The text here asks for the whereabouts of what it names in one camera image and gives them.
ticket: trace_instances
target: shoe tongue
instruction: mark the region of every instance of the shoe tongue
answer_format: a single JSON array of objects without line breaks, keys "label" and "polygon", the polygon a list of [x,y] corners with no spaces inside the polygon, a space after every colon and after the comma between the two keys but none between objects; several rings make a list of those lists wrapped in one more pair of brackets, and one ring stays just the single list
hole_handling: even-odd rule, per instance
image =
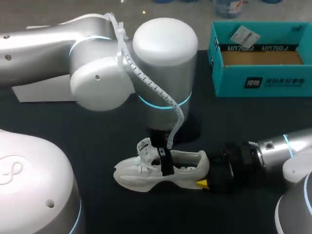
[{"label": "shoe tongue", "polygon": [[146,163],[152,163],[158,157],[157,148],[152,146],[151,140],[145,138],[137,144],[137,153]]}]

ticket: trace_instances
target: shoelace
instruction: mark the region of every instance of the shoelace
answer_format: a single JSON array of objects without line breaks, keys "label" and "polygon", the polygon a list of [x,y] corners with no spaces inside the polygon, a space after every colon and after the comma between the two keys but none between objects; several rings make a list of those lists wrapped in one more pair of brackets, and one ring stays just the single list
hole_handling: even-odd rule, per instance
[{"label": "shoelace", "polygon": [[146,173],[149,170],[158,170],[156,167],[153,167],[151,163],[146,162],[144,159],[142,159],[140,157],[140,155],[138,157],[136,157],[137,163],[135,163],[136,166],[138,167],[138,172],[139,173]]}]

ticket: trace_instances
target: cyan led ring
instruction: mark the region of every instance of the cyan led ring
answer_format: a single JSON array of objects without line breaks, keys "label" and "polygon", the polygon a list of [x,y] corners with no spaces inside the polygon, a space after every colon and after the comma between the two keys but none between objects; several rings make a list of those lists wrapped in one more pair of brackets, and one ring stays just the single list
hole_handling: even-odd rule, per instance
[{"label": "cyan led ring", "polygon": [[72,53],[72,50],[81,42],[85,41],[85,40],[91,40],[91,39],[105,39],[105,40],[111,40],[110,38],[107,38],[107,37],[102,37],[102,36],[89,36],[89,37],[86,37],[86,38],[82,38],[80,40],[77,40],[75,42],[75,44],[72,46],[72,48],[70,49],[69,51],[69,56],[70,54]]},{"label": "cyan led ring", "polygon": [[[190,98],[191,98],[191,95],[192,95],[192,92],[191,94],[181,103],[179,103],[179,106],[182,106],[184,103],[186,103]],[[146,100],[144,100],[140,95],[138,96],[146,105],[150,106],[150,107],[153,107],[153,108],[156,108],[156,109],[161,109],[161,110],[169,110],[169,109],[172,109],[172,106],[156,106],[156,105],[153,105],[149,102],[147,102]]]},{"label": "cyan led ring", "polygon": [[308,184],[308,180],[309,180],[309,176],[310,174],[307,175],[305,181],[304,181],[304,187],[303,187],[303,192],[304,192],[304,199],[306,201],[307,207],[310,211],[310,214],[312,215],[312,207],[311,207],[311,203],[309,201],[309,197],[308,197],[308,191],[307,191],[307,184]]},{"label": "cyan led ring", "polygon": [[288,141],[288,138],[287,138],[287,134],[284,134],[283,137],[284,137],[284,139],[285,139],[285,141],[286,141],[286,144],[287,144],[287,146],[288,146],[289,153],[291,154],[291,157],[293,158],[293,151],[292,151],[292,149],[291,149],[291,145],[289,144],[289,141]]},{"label": "cyan led ring", "polygon": [[77,226],[77,224],[78,224],[78,222],[79,222],[79,219],[80,219],[81,210],[82,210],[82,202],[81,202],[81,200],[80,200],[79,214],[78,214],[77,220],[76,220],[76,222],[75,222],[75,224],[74,224],[72,230],[69,232],[69,234],[73,234],[73,233],[74,233],[74,230],[75,230],[75,228],[76,228],[76,226]]}]

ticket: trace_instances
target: yellow tag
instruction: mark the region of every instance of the yellow tag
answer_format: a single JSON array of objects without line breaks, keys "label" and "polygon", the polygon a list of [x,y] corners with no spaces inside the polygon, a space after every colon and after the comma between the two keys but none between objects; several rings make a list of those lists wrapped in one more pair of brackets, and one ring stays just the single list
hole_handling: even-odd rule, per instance
[{"label": "yellow tag", "polygon": [[207,180],[201,180],[201,181],[197,181],[196,184],[201,187],[201,188],[204,188],[204,189],[209,189],[209,186],[207,184]]}]

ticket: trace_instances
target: white sneaker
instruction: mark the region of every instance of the white sneaker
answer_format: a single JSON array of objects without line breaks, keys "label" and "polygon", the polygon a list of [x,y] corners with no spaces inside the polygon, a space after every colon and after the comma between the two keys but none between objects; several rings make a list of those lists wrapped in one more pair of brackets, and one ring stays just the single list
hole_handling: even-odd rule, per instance
[{"label": "white sneaker", "polygon": [[209,160],[204,151],[198,153],[172,150],[173,175],[163,176],[157,148],[149,138],[137,145],[138,157],[126,159],[115,166],[114,178],[121,186],[148,192],[163,181],[171,181],[181,188],[202,189],[196,182],[203,179],[209,170]]}]

